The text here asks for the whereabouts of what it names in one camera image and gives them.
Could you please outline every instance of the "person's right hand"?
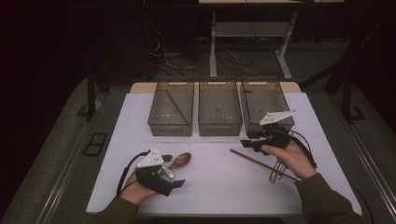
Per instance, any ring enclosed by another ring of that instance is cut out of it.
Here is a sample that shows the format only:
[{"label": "person's right hand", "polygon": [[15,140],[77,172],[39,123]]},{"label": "person's right hand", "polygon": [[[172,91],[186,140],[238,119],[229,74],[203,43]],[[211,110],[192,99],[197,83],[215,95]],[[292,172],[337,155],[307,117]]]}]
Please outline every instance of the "person's right hand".
[{"label": "person's right hand", "polygon": [[292,140],[285,149],[263,145],[262,151],[276,156],[279,163],[286,165],[301,179],[308,178],[317,173],[303,153],[303,150]]}]

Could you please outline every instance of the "white plastic part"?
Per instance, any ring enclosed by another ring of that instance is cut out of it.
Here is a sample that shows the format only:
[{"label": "white plastic part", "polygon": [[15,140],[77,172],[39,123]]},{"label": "white plastic part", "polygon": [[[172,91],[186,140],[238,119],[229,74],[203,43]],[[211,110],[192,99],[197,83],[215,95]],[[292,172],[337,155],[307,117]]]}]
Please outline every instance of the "white plastic part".
[{"label": "white plastic part", "polygon": [[286,119],[286,118],[292,116],[295,113],[297,113],[295,110],[275,112],[275,113],[267,112],[267,115],[265,115],[265,117],[262,120],[260,120],[260,125],[276,123],[282,119]]},{"label": "white plastic part", "polygon": [[150,148],[149,150],[150,153],[137,164],[138,168],[163,165],[163,156],[161,155],[160,150],[157,147]]}]

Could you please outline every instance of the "sleeve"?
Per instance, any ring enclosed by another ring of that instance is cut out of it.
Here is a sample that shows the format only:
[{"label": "sleeve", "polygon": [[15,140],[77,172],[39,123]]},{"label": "sleeve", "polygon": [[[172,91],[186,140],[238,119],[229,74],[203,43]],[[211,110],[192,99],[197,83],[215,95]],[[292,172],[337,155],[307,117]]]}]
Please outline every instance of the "sleeve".
[{"label": "sleeve", "polygon": [[103,210],[90,218],[88,224],[117,223],[134,224],[139,206],[120,197],[114,197],[111,203]]},{"label": "sleeve", "polygon": [[311,223],[363,223],[348,199],[330,188],[321,174],[295,183],[300,193],[303,215]]}]

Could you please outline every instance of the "hand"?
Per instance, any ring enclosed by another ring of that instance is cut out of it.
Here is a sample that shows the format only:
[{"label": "hand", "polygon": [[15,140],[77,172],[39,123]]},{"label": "hand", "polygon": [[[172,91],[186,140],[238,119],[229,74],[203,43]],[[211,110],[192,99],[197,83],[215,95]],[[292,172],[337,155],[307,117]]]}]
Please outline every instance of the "hand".
[{"label": "hand", "polygon": [[303,153],[303,150],[292,140],[285,149],[263,145],[262,151],[276,156],[279,163],[286,165],[301,179],[308,178],[317,173]]},{"label": "hand", "polygon": [[145,188],[137,182],[135,171],[129,176],[125,183],[125,189],[122,190],[120,197],[134,204],[141,204],[147,198],[157,195],[158,192]]}]

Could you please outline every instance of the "table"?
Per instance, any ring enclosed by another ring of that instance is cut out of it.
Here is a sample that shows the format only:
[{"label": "table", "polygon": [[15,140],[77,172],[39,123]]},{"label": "table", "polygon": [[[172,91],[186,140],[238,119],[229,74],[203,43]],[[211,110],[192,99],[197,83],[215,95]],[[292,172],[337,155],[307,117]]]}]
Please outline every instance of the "table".
[{"label": "table", "polygon": [[[289,108],[297,111],[293,116],[293,130],[309,142],[318,171],[334,190],[351,201],[354,211],[361,214],[360,205],[306,94],[299,92],[295,83],[281,83],[281,86]],[[269,170],[230,152],[233,148],[271,166],[276,163],[273,156],[264,157],[241,146],[239,140],[247,139],[243,126],[239,137],[199,136],[197,94],[191,137],[152,136],[147,121],[154,90],[155,83],[136,83],[127,94],[87,207],[88,213],[99,212],[108,205],[116,194],[123,168],[132,157],[151,147],[174,157],[190,152],[192,158],[186,167],[174,171],[175,180],[186,179],[185,184],[174,189],[169,197],[159,195],[142,203],[141,217],[282,217],[302,213],[292,180],[284,177],[271,184]]]},{"label": "table", "polygon": [[[315,0],[316,4],[338,2],[344,0]],[[199,0],[200,4],[258,4],[258,3],[286,3],[292,4],[296,1],[290,0]],[[276,59],[285,79],[292,79],[291,72],[285,60],[285,52],[288,47],[294,23],[297,20],[298,10],[294,10],[288,21],[261,21],[261,22],[221,22],[216,21],[216,11],[212,13],[212,30],[210,38],[210,57],[209,69],[210,76],[217,75],[216,67],[216,36],[281,36],[283,37],[282,46],[275,50]]]}]

